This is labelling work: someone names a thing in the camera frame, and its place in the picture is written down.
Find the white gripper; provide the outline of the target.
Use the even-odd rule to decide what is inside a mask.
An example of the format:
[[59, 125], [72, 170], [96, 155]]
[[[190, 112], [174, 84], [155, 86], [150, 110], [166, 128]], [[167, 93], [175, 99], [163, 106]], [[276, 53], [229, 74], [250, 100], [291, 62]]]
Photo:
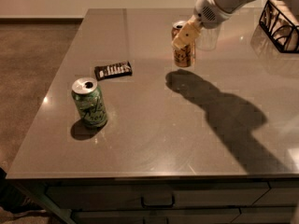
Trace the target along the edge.
[[200, 35], [202, 27], [217, 28], [231, 17], [230, 13], [220, 8], [215, 0], [197, 0], [193, 10], [193, 17], [183, 22], [175, 35], [172, 46], [183, 49], [194, 42]]

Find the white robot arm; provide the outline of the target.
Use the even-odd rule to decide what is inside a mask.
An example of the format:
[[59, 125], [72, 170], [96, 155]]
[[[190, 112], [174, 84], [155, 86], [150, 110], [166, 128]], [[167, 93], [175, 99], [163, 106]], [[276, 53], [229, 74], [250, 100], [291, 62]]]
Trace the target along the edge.
[[[172, 41], [174, 49], [183, 49], [200, 36], [201, 29], [217, 28], [244, 5], [256, 0], [197, 0], [192, 16]], [[299, 0], [282, 0], [291, 14], [299, 17]]]

